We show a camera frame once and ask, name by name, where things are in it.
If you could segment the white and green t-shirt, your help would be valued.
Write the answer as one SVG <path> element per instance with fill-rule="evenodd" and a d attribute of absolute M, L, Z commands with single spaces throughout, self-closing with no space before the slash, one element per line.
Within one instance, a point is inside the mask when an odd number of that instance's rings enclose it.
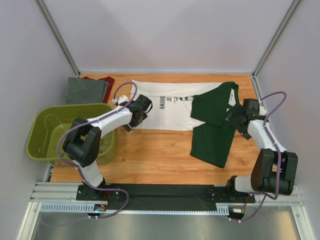
<path fill-rule="evenodd" d="M 157 83 L 134 81 L 132 93 L 152 101 L 143 130 L 191 131 L 190 155 L 224 168 L 235 135 L 227 117 L 240 106 L 239 86 L 233 81 Z"/>

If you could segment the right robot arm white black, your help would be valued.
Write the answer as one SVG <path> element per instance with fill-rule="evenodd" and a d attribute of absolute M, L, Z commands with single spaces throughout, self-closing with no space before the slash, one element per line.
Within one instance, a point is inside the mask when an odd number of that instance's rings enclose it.
<path fill-rule="evenodd" d="M 244 193 L 289 196 L 293 192 L 298 156 L 283 147 L 273 134 L 267 113 L 257 99 L 244 99 L 227 118 L 242 137 L 253 139 L 259 154 L 251 175 L 233 176 L 234 184 L 226 187 L 225 196 L 231 202 L 242 198 Z"/>

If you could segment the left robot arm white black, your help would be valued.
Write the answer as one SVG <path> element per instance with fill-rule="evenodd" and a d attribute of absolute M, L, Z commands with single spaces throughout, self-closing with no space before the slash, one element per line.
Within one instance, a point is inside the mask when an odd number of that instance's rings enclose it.
<path fill-rule="evenodd" d="M 89 119 L 76 118 L 70 130 L 63 135 L 64 140 L 58 142 L 82 177 L 77 200 L 107 199 L 106 181 L 97 164 L 101 139 L 121 126 L 130 132 L 148 117 L 153 108 L 152 101 L 142 94 L 135 100 L 122 95 L 113 101 L 116 108 L 107 113 Z"/>

